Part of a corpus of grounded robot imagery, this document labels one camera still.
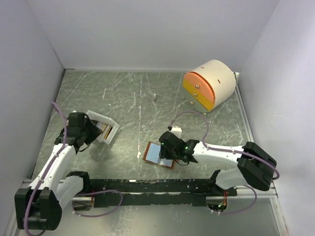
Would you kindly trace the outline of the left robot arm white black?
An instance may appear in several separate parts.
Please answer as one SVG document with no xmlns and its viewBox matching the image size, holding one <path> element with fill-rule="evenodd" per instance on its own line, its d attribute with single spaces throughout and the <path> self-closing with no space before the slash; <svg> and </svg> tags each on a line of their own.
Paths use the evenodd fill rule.
<svg viewBox="0 0 315 236">
<path fill-rule="evenodd" d="M 53 151 L 40 174 L 27 188 L 20 188 L 14 196 L 18 229 L 55 230 L 65 206 L 79 194 L 86 196 L 92 190 L 87 172 L 72 171 L 62 176 L 70 161 L 101 134 L 96 121 L 83 112 L 72 112 L 66 128 L 55 140 Z"/>
</svg>

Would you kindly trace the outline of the white card tray box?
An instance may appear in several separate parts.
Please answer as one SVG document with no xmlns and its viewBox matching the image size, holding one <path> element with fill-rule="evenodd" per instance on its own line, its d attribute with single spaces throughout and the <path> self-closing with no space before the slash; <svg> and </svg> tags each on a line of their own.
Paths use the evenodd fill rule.
<svg viewBox="0 0 315 236">
<path fill-rule="evenodd" d="M 88 110 L 87 116 L 92 122 L 101 130 L 101 134 L 97 137 L 97 141 L 110 145 L 118 132 L 120 125 L 115 122 L 112 118 L 106 117 L 99 113 Z"/>
</svg>

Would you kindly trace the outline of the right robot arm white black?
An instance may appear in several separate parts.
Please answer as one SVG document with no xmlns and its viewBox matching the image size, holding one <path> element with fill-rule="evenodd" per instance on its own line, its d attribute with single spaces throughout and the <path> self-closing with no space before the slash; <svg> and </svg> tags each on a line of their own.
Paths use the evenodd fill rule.
<svg viewBox="0 0 315 236">
<path fill-rule="evenodd" d="M 225 189 L 240 185 L 268 191 L 274 174 L 279 176 L 276 160 L 254 142 L 237 147 L 210 145 L 192 139 L 185 142 L 170 131 L 164 132 L 159 142 L 161 159 L 181 160 L 189 164 L 215 162 L 231 167 L 230 170 L 217 170 L 212 174 L 209 191 L 216 196 Z"/>
</svg>

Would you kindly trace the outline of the brown leather card holder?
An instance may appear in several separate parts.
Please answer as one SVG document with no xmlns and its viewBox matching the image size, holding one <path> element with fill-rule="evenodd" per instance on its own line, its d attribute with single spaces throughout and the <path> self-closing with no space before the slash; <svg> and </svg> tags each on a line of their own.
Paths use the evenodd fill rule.
<svg viewBox="0 0 315 236">
<path fill-rule="evenodd" d="M 148 142 L 146 147 L 143 160 L 149 164 L 156 165 L 159 167 L 173 169 L 175 165 L 174 160 L 169 159 L 161 159 L 160 156 L 160 145 Z"/>
</svg>

